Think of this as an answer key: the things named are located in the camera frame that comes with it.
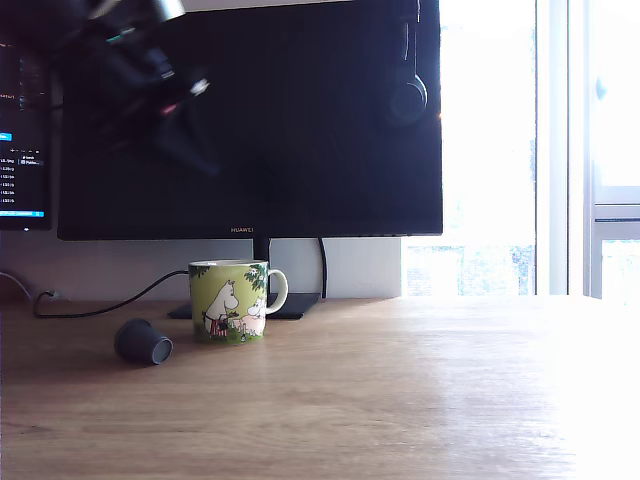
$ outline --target monitor screen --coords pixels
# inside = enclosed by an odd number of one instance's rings
[[[171,62],[210,82],[160,134],[204,141],[207,169],[141,140],[107,143],[65,92],[58,235],[67,240],[318,237],[442,232],[438,2],[423,2],[422,117],[382,105],[405,47],[393,1],[189,13],[163,24]],[[180,125],[195,125],[181,134]]]
[[[0,32],[0,230],[50,228],[46,67]]]

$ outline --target wall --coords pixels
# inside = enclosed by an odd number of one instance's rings
[[[187,10],[305,3],[281,0],[187,0]],[[57,196],[59,139],[54,138],[54,198]],[[328,239],[330,297],[394,297],[401,293],[400,239]],[[121,300],[190,261],[249,258],[249,240],[155,242],[62,242],[51,232],[4,232],[0,269],[10,270],[34,291],[55,289],[74,300]],[[311,239],[274,240],[272,265],[285,272],[291,290],[319,292],[321,263]],[[168,280],[148,299],[187,299],[186,278]]]

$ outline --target black headphones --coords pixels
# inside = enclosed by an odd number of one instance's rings
[[[413,125],[427,108],[427,89],[416,69],[417,29],[420,22],[420,0],[403,2],[399,15],[401,49],[398,55],[395,85],[389,94],[386,110],[394,127]]]

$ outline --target cable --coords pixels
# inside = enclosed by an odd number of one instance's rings
[[[145,288],[143,291],[141,291],[139,294],[137,294],[134,297],[131,297],[129,300],[125,300],[124,302],[118,303],[117,305],[113,305],[111,307],[103,308],[102,310],[96,310],[95,312],[65,313],[60,315],[42,314],[38,312],[38,303],[40,302],[40,299],[45,295],[49,297],[53,297],[53,293],[51,292],[42,292],[40,295],[38,295],[38,297],[36,298],[36,301],[33,303],[33,316],[36,318],[84,318],[84,317],[93,317],[94,315],[102,315],[103,313],[112,312],[114,310],[117,310],[118,308],[121,308],[121,307],[124,307],[125,305],[130,304],[131,302],[136,301],[141,296],[145,295],[146,293],[149,293],[149,291],[151,291],[152,289],[160,285],[162,282],[164,282],[168,278],[175,277],[176,275],[188,275],[188,274],[189,272],[186,270],[176,270],[175,272],[167,273],[164,277],[156,280],[147,288]]]
[[[4,272],[0,272],[0,277],[7,277],[8,279],[13,280],[14,282],[16,282],[18,284],[18,286],[22,289],[24,294],[27,296],[29,301],[31,301],[31,294],[29,293],[29,290],[27,290],[27,287],[25,287],[20,280],[18,280],[16,277],[14,277],[12,275],[9,275],[8,273],[4,273]]]
[[[322,298],[327,298],[327,252],[324,249],[324,240],[318,238],[320,256],[322,257]]]

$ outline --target black cup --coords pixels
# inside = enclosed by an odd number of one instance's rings
[[[114,346],[122,358],[148,365],[160,365],[173,351],[173,342],[142,318],[129,320],[120,327]]]

